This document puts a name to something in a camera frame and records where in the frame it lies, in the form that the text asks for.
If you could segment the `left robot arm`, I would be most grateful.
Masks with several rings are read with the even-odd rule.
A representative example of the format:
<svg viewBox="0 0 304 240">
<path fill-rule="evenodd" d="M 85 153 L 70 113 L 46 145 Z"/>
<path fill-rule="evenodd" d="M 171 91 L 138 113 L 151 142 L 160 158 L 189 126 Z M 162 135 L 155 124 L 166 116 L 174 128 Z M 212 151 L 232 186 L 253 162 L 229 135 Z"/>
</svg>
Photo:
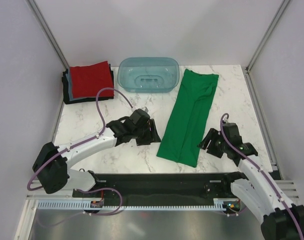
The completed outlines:
<svg viewBox="0 0 304 240">
<path fill-rule="evenodd" d="M 92 171 L 76 171 L 71 168 L 80 161 L 106 149 L 135 140 L 137 146 L 159 143 L 155 120 L 143 109 L 136 109 L 106 124 L 101 132 L 95 132 L 78 141 L 61 146 L 48 142 L 40 150 L 32 167 L 45 193 L 53 194 L 66 185 L 95 197 L 101 192 L 101 184 Z"/>
</svg>

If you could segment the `green t shirt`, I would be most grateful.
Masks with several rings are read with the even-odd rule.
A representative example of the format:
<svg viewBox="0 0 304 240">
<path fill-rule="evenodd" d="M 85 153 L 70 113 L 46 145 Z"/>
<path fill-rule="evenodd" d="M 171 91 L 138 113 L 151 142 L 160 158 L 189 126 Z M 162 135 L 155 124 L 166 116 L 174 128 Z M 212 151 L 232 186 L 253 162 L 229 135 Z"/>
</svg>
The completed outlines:
<svg viewBox="0 0 304 240">
<path fill-rule="evenodd" d="M 219 75 L 186 69 L 157 156 L 197 167 L 199 151 Z"/>
</svg>

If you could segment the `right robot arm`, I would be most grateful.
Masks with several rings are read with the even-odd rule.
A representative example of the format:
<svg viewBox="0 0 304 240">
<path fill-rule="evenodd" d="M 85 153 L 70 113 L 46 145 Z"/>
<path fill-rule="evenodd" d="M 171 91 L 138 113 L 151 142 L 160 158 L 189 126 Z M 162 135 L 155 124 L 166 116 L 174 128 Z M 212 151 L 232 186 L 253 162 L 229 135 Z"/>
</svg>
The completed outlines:
<svg viewBox="0 0 304 240">
<path fill-rule="evenodd" d="M 304 240 L 304 206 L 296 205 L 265 170 L 257 150 L 243 142 L 235 123 L 222 121 L 211 128 L 198 147 L 208 154 L 232 160 L 236 172 L 224 175 L 221 191 L 237 197 L 260 223 L 266 240 Z"/>
</svg>

